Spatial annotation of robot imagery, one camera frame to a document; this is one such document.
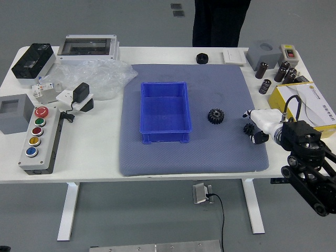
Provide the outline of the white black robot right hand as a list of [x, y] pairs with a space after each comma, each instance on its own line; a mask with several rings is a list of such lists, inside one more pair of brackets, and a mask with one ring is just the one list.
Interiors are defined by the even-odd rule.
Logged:
[[254, 132], [254, 125], [248, 123], [244, 126], [244, 133], [247, 134], [253, 144], [262, 144], [271, 137], [280, 145], [282, 126], [285, 122], [285, 115], [278, 109], [247, 110], [243, 118], [249, 117], [256, 125], [259, 132]]

